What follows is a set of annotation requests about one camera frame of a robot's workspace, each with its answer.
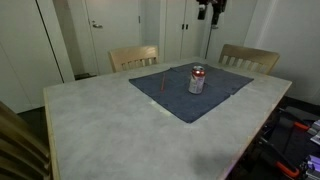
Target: table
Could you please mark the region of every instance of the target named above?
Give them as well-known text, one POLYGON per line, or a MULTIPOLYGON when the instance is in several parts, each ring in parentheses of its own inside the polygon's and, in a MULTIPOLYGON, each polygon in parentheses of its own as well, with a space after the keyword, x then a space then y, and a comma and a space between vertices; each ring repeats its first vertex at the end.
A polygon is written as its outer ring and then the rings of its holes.
POLYGON ((56 179, 224 179, 291 82, 206 61, 162 63, 44 89, 56 179), (191 62, 254 78, 192 124, 128 81, 191 62))

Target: chair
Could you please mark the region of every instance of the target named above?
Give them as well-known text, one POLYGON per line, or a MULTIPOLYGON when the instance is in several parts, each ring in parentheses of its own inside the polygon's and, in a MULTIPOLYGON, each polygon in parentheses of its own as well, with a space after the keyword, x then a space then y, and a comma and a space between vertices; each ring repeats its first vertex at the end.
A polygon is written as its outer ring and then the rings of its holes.
POLYGON ((157 46, 136 46, 109 51, 113 72, 158 64, 157 46))
POLYGON ((219 63, 269 74, 279 57, 275 52, 225 44, 219 63))
POLYGON ((49 148, 0 101, 1 179, 50 179, 50 166, 49 148))

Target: dark blue placemat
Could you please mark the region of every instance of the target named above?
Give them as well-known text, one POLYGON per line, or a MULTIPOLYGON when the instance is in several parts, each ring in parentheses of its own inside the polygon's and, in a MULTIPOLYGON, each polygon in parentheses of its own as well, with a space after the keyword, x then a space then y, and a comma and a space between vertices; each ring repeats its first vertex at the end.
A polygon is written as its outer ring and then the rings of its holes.
POLYGON ((161 73, 130 79, 129 82, 179 119, 192 123, 252 80, 206 64, 191 63, 161 73), (190 72, 195 65, 203 66, 207 73, 204 89, 198 95, 188 91, 190 72))

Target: red soda can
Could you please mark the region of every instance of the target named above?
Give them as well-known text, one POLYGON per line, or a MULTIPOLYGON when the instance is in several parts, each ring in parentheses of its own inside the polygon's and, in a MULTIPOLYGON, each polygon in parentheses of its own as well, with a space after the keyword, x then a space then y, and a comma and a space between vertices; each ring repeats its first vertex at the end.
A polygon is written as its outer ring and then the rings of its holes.
POLYGON ((206 73, 202 66, 194 66, 192 68, 190 84, 189 84, 189 92, 193 94, 200 94, 203 89, 204 79, 206 73))

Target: chair backrest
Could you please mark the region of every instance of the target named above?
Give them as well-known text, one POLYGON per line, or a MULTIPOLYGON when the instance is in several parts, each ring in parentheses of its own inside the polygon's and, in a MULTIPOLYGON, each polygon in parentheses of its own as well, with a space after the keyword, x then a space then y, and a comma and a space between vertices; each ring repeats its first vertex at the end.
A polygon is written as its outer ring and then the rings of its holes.
POLYGON ((136 46, 109 51, 113 72, 158 64, 157 46, 136 46))
POLYGON ((225 44, 219 63, 269 74, 279 57, 275 52, 225 44))
POLYGON ((50 169, 49 148, 0 101, 0 177, 49 179, 50 169))

